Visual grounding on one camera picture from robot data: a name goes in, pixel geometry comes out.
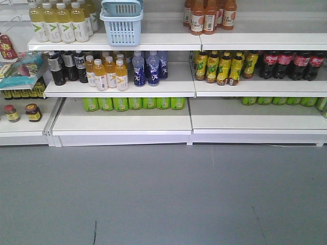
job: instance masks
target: drink label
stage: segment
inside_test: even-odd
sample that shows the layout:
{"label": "drink label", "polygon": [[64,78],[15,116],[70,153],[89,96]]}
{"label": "drink label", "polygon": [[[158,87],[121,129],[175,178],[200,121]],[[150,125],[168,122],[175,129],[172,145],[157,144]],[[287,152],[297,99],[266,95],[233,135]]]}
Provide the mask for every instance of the drink label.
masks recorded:
{"label": "drink label", "polygon": [[61,38],[63,42],[74,42],[75,35],[72,22],[59,23]]}
{"label": "drink label", "polygon": [[61,42],[60,30],[58,22],[54,23],[44,23],[46,33],[49,37],[50,42]]}
{"label": "drink label", "polygon": [[235,16],[236,16],[236,11],[224,10],[223,26],[226,27],[234,26]]}
{"label": "drink label", "polygon": [[215,27],[215,15],[205,15],[204,16],[204,26],[203,29],[205,31],[213,31]]}
{"label": "drink label", "polygon": [[32,22],[32,26],[34,27],[35,38],[38,42],[49,41],[43,22]]}
{"label": "drink label", "polygon": [[310,58],[305,58],[302,56],[296,56],[294,59],[294,64],[296,66],[304,67],[307,66],[310,61]]}
{"label": "drink label", "polygon": [[202,32],[203,24],[204,24],[204,15],[202,16],[193,15],[192,28],[191,28],[193,32]]}
{"label": "drink label", "polygon": [[78,42],[86,42],[88,40],[88,31],[86,22],[73,22],[74,34]]}
{"label": "drink label", "polygon": [[315,56],[311,56],[309,63],[313,67],[321,67],[323,64],[323,60],[324,60],[324,58],[318,58]]}

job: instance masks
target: yellow juice bottle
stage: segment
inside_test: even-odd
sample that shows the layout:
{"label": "yellow juice bottle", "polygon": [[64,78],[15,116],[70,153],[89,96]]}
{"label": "yellow juice bottle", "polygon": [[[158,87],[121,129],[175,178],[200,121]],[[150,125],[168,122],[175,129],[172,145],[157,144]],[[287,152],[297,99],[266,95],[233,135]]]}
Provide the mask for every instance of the yellow juice bottle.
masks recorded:
{"label": "yellow juice bottle", "polygon": [[108,89],[107,74],[102,64],[102,61],[100,59],[94,60],[93,73],[97,85],[97,90],[98,91],[107,90]]}

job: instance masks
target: can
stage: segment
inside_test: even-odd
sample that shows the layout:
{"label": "can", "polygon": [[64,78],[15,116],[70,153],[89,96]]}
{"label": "can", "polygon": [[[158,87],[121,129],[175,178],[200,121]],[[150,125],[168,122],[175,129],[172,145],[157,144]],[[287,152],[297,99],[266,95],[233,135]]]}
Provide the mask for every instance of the can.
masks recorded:
{"label": "can", "polygon": [[131,110],[142,109],[142,98],[128,98],[128,107]]}
{"label": "can", "polygon": [[170,97],[156,98],[157,108],[166,110],[170,108]]}
{"label": "can", "polygon": [[83,98],[85,111],[97,111],[99,109],[98,98]]}
{"label": "can", "polygon": [[113,103],[112,98],[98,98],[99,107],[103,111],[112,111]]}

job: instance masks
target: shelf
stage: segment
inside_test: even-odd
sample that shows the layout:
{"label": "shelf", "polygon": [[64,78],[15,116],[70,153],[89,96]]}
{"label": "shelf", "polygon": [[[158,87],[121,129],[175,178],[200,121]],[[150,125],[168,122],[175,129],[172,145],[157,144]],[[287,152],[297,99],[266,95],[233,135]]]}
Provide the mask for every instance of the shelf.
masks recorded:
{"label": "shelf", "polygon": [[321,68],[314,81],[260,78],[255,70],[252,79],[241,78],[237,86],[219,86],[206,81],[194,80],[197,97],[219,96],[280,96],[280,97],[327,97],[327,72]]}
{"label": "shelf", "polygon": [[62,146],[189,143],[189,108],[85,112],[81,98],[67,98],[52,135]]}
{"label": "shelf", "polygon": [[315,143],[327,136],[327,120],[316,108],[243,106],[240,100],[190,100],[193,142]]}
{"label": "shelf", "polygon": [[67,81],[62,86],[50,82],[44,94],[47,97],[195,97],[190,65],[187,62],[169,62],[168,68],[168,79],[161,80],[156,87],[148,84],[136,87],[133,74],[130,73],[129,88],[126,91],[118,91],[116,88],[98,91],[87,83]]}

